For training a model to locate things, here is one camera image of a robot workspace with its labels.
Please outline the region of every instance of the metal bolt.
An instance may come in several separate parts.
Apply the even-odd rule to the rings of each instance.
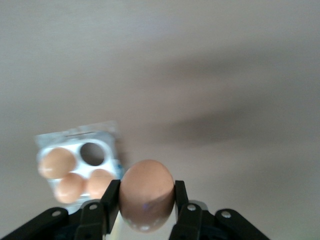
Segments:
[[[196,206],[193,204],[189,204],[186,208],[190,211],[195,211],[197,209]]]
[[[57,211],[54,211],[54,212],[51,214],[51,216],[52,216],[52,217],[57,217],[57,216],[59,216],[60,214],[61,214],[61,211],[57,210]]]
[[[221,213],[221,215],[222,215],[222,217],[224,217],[224,218],[226,218],[226,219],[231,218],[231,214],[230,214],[230,212],[228,212],[228,211],[223,211],[223,212]]]
[[[89,206],[90,210],[95,210],[98,207],[97,204],[92,204],[91,206]]]

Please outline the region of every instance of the white egg tray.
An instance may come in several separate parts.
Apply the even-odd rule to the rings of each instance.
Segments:
[[[121,179],[124,169],[117,159],[115,140],[119,137],[114,122],[98,123],[80,126],[63,132],[53,132],[36,136],[40,150],[37,154],[38,164],[54,148],[64,148],[70,151],[76,159],[76,166],[70,173],[75,173],[88,179],[96,169],[103,169]],[[47,179],[52,192],[61,179]],[[89,194],[83,192],[79,199],[70,204],[61,203],[69,213],[73,213],[85,202],[90,200]]]

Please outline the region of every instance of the brown egg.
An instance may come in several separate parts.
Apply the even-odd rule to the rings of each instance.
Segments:
[[[61,179],[76,167],[76,163],[70,151],[56,147],[41,160],[38,171],[46,179]]]
[[[85,180],[82,176],[76,173],[68,173],[54,191],[55,198],[64,204],[70,204],[75,202],[80,195],[84,192]]]
[[[162,163],[143,160],[124,174],[119,208],[132,229],[144,233],[159,229],[170,216],[174,202],[174,180]]]
[[[94,170],[87,180],[85,187],[90,198],[101,199],[113,179],[116,179],[115,176],[106,170]]]

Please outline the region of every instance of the gray background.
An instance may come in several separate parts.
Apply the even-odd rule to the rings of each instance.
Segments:
[[[211,213],[320,238],[320,1],[0,2],[0,237],[58,206],[38,134],[115,120]],[[172,215],[141,235],[169,237]]]

